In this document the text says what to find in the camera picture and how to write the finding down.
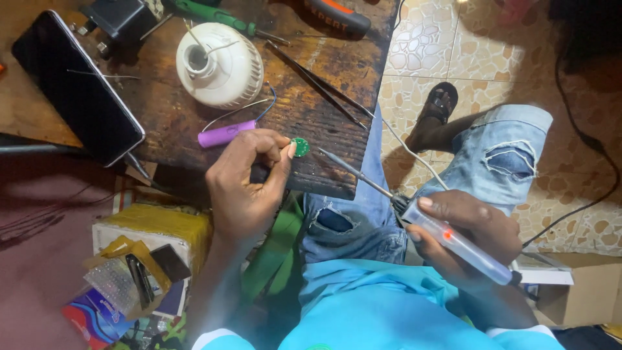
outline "light blue shirt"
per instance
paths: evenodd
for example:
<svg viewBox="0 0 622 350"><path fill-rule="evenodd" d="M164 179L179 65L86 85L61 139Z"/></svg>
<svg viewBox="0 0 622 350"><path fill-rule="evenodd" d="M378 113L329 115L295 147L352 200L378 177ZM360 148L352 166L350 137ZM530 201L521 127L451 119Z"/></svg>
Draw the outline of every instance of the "light blue shirt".
<svg viewBox="0 0 622 350"><path fill-rule="evenodd" d="M279 350L564 348L540 331L495 332L492 338L445 308L457 296L431 267L360 259L304 266L300 323ZM193 350L254 350L236 334L206 333Z"/></svg>

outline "green screwdriver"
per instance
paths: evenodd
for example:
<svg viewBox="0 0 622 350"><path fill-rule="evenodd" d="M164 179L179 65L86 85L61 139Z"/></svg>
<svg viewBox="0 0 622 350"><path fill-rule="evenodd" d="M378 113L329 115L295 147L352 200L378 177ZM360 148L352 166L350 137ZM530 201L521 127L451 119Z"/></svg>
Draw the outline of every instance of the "green screwdriver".
<svg viewBox="0 0 622 350"><path fill-rule="evenodd" d="M289 44L289 41L283 38L260 31L256 28L255 23L246 24L240 21L239 19L233 17L228 11L202 5L189 0L174 0L174 3L179 9L200 16L208 22L222 23L250 36L258 36L262 39L272 39L284 44Z"/></svg>

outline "phone screen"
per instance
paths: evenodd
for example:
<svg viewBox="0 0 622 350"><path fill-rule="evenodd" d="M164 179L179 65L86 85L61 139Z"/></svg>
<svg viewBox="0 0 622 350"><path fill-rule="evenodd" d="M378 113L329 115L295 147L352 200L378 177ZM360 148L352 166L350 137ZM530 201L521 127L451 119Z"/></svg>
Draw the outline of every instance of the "phone screen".
<svg viewBox="0 0 622 350"><path fill-rule="evenodd" d="M144 139L132 113L56 12L39 15L12 53L98 162L110 166Z"/></svg>

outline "white plastic bulb base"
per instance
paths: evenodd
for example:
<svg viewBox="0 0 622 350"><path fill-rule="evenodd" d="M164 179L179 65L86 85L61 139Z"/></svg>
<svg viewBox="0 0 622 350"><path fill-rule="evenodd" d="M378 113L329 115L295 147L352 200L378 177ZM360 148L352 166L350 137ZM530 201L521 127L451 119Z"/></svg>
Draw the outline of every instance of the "white plastic bulb base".
<svg viewBox="0 0 622 350"><path fill-rule="evenodd" d="M183 87L204 105L236 110L252 102L264 81L264 66L257 48L236 30L220 23L192 28L201 42L186 33L177 47L177 74ZM235 44L205 52L232 42Z"/></svg>

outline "ripped jeans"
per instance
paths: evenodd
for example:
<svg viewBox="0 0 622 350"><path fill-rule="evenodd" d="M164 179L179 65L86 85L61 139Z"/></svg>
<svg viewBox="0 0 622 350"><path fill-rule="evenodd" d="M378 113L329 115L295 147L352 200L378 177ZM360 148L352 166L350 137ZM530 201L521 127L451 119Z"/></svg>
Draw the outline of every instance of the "ripped jeans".
<svg viewBox="0 0 622 350"><path fill-rule="evenodd" d="M388 189L380 160L383 127L378 104L375 115L361 170ZM530 105L494 108L453 139L455 156L439 175L447 187L509 216L527 198L551 122L548 112ZM442 190L433 177L415 197ZM406 232L397 226L389 199L363 181L358 181L353 201L305 194L304 213L300 253L306 263L341 258L404 263Z"/></svg>

